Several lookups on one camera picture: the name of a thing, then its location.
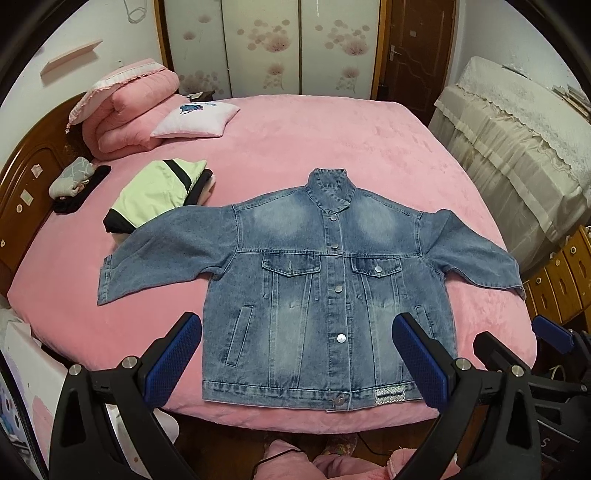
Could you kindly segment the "blue denim jacket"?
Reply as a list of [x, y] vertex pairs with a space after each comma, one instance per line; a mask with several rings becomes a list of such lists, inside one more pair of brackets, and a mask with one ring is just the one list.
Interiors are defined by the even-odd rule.
[[523, 290], [516, 260], [455, 213], [317, 169], [300, 187], [148, 221], [105, 258], [97, 301], [208, 275], [204, 400], [353, 411], [419, 397], [391, 338], [397, 315], [456, 352], [451, 273]]

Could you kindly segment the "folded green black clothes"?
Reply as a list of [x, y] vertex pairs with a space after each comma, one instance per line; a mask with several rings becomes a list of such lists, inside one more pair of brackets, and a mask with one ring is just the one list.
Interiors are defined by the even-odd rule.
[[211, 196], [215, 176], [205, 160], [154, 160], [121, 190], [107, 211], [107, 233], [129, 235], [143, 224], [172, 209], [203, 205]]

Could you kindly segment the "wooden drawer cabinet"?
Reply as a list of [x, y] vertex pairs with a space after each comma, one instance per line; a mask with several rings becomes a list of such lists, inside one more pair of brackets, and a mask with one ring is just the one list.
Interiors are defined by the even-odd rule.
[[590, 332], [590, 227], [580, 225], [524, 282], [531, 318]]

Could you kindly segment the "cream lace covered furniture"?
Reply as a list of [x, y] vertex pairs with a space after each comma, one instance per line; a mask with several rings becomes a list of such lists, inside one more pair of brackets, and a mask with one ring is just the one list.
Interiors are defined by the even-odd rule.
[[475, 56], [429, 124], [480, 192], [521, 271], [590, 216], [590, 124], [542, 85]]

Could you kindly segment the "pink bed cover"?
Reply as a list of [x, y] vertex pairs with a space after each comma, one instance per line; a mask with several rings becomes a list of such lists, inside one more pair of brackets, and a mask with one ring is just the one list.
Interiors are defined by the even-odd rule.
[[[7, 292], [39, 340], [92, 370], [141, 354], [184, 311], [202, 314], [207, 278], [148, 290], [97, 306], [99, 268], [114, 248], [102, 219], [120, 190], [155, 159], [205, 159], [216, 176], [207, 205], [238, 203], [303, 185], [317, 167], [344, 168], [356, 186], [426, 212], [454, 211], [472, 230], [504, 246], [477, 188], [426, 126], [405, 107], [338, 97], [256, 96], [231, 100], [240, 111], [221, 138], [167, 141], [109, 162], [107, 178], [70, 215], [51, 214]], [[509, 291], [446, 281], [460, 356], [477, 366], [473, 341], [490, 331], [528, 365], [536, 339], [525, 302]], [[351, 413], [240, 407], [201, 398], [201, 348], [174, 390], [168, 410], [256, 430], [328, 434], [374, 430], [432, 419], [423, 402]]]

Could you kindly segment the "black cloth on bed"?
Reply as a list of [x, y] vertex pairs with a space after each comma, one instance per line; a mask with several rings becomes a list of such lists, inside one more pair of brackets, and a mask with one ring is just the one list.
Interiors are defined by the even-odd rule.
[[76, 193], [74, 196], [55, 199], [52, 204], [52, 210], [59, 215], [72, 214], [78, 211], [90, 194], [109, 175], [110, 171], [110, 166], [98, 166], [93, 175], [82, 185], [79, 193]]

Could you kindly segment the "wooden headboard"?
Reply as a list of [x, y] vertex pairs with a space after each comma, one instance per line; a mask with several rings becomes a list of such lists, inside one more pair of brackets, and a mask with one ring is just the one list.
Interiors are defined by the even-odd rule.
[[79, 125], [67, 128], [80, 94], [62, 102], [39, 120], [7, 160], [1, 172], [0, 268], [5, 296], [31, 243], [52, 212], [50, 184], [77, 157], [92, 154]]

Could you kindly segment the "grey white cloth bundle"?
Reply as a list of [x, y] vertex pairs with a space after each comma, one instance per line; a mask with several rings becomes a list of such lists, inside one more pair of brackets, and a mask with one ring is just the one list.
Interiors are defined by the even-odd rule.
[[86, 186], [95, 172], [93, 164], [84, 157], [77, 157], [53, 181], [48, 189], [49, 196], [58, 198], [75, 197]]

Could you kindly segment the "brown wooden door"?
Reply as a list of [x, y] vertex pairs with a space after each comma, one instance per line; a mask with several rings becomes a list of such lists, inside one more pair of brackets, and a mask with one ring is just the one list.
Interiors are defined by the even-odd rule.
[[404, 105], [428, 124], [449, 70], [457, 3], [399, 0], [381, 6], [375, 97]]

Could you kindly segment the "folded pink quilt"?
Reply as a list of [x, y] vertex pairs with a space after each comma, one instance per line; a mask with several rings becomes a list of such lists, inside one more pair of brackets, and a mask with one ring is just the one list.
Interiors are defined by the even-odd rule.
[[97, 81], [69, 113], [67, 129], [82, 128], [92, 156], [110, 161], [161, 143], [156, 126], [186, 101], [176, 73], [152, 59], [119, 68]]

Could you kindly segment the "white pink pillow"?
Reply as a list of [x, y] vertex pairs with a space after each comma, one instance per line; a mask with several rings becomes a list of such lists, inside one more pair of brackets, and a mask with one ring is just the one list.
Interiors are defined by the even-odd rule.
[[151, 132], [152, 138], [218, 138], [240, 108], [226, 102], [192, 102], [171, 111]]

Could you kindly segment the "floral wardrobe doors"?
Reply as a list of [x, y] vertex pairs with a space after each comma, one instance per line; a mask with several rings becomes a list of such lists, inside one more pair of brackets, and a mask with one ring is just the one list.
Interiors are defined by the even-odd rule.
[[157, 1], [183, 94], [372, 95], [379, 1]]

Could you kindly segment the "pink wall shelf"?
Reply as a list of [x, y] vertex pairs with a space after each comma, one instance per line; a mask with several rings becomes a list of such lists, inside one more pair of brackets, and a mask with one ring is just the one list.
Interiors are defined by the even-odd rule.
[[75, 47], [57, 57], [52, 58], [51, 60], [47, 61], [42, 70], [40, 71], [40, 76], [43, 77], [47, 75], [49, 72], [57, 69], [58, 67], [76, 59], [87, 53], [92, 52], [97, 46], [99, 46], [103, 42], [103, 39], [96, 39], [81, 46]]

